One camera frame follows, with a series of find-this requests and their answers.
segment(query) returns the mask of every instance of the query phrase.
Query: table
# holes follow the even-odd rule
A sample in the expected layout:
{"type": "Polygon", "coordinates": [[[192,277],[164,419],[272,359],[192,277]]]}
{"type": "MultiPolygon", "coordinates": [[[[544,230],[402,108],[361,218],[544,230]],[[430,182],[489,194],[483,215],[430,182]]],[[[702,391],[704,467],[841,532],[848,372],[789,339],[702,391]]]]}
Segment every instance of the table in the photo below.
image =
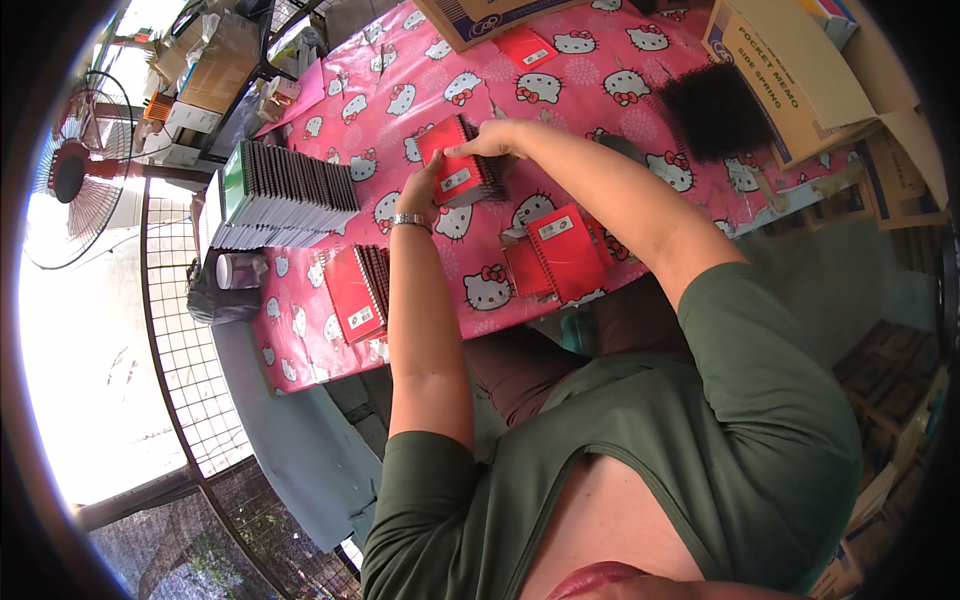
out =
{"type": "MultiPolygon", "coordinates": [[[[725,163],[686,157],[681,140],[648,105],[653,95],[646,90],[668,72],[679,75],[707,64],[700,38],[708,12],[643,17],[627,3],[611,11],[613,6],[597,0],[528,23],[562,49],[533,73],[521,73],[491,42],[460,55],[450,52],[411,2],[330,53],[323,67],[327,97],[285,125],[283,134],[293,150],[349,164],[361,208],[345,230],[312,249],[266,250],[272,271],[263,288],[265,308],[252,328],[276,394],[389,361],[386,344],[344,344],[323,289],[323,262],[353,243],[389,246],[384,221],[407,176],[420,166],[414,137],[453,112],[474,123],[497,114],[539,119],[587,138],[600,131],[624,135],[646,154],[652,170],[674,181],[731,236],[777,216],[757,178],[782,190],[846,165],[850,148],[787,173],[765,151],[725,163]],[[658,50],[642,49],[648,37],[655,42],[649,47],[658,50]]],[[[500,281],[489,273],[497,267],[507,271],[501,231],[573,199],[531,161],[521,161],[506,183],[509,202],[449,209],[434,235],[464,339],[562,308],[556,300],[517,297],[509,277],[500,281]]],[[[606,241],[615,257],[610,285],[579,301],[646,272],[615,239],[606,241]]]]}

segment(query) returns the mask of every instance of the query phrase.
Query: electric fan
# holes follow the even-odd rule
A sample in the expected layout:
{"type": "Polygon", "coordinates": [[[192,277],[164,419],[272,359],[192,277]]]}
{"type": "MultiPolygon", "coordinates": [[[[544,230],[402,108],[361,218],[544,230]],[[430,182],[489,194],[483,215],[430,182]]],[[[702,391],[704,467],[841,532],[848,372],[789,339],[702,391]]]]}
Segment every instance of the electric fan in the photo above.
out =
{"type": "Polygon", "coordinates": [[[97,241],[133,151],[130,100],[107,73],[89,71],[55,118],[34,171],[23,243],[41,269],[72,264],[97,241]]]}

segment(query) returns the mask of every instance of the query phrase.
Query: woman's lips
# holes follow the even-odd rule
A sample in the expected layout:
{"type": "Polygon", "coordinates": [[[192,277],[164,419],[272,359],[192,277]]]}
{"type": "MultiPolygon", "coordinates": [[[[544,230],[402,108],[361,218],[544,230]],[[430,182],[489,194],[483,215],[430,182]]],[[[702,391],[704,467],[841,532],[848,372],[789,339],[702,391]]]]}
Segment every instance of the woman's lips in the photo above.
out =
{"type": "Polygon", "coordinates": [[[553,588],[546,600],[564,600],[564,598],[599,588],[605,584],[648,574],[635,566],[618,563],[617,561],[588,564],[567,575],[563,581],[553,588]]]}

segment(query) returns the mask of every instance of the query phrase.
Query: woman's hand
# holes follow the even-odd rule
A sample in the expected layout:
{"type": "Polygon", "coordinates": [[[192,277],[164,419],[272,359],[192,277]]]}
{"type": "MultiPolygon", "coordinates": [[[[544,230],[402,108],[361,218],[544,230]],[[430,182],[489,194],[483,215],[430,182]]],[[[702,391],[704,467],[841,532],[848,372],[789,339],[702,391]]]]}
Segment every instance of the woman's hand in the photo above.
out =
{"type": "Polygon", "coordinates": [[[442,164],[444,157],[439,150],[435,150],[430,162],[407,178],[400,197],[396,199],[396,214],[419,214],[429,219],[430,223],[437,220],[438,208],[433,202],[433,193],[437,185],[437,172],[442,164]]]}
{"type": "Polygon", "coordinates": [[[535,127],[533,121],[518,119],[490,119],[480,124],[480,134],[466,144],[460,144],[444,150],[444,154],[453,158],[469,155],[515,156],[529,158],[516,144],[520,138],[517,130],[523,127],[535,127]]]}

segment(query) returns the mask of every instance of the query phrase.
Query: woman's left arm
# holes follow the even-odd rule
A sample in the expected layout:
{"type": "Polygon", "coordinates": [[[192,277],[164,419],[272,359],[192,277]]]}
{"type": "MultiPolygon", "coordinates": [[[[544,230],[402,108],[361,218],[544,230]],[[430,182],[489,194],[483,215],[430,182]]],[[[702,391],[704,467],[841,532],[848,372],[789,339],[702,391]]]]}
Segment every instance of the woman's left arm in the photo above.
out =
{"type": "MultiPolygon", "coordinates": [[[[410,176],[396,213],[416,213],[432,223],[437,152],[410,176]]],[[[473,399],[444,269],[425,228],[401,225],[390,233],[390,366],[394,402],[390,437],[430,431],[473,450],[473,399]]]]}

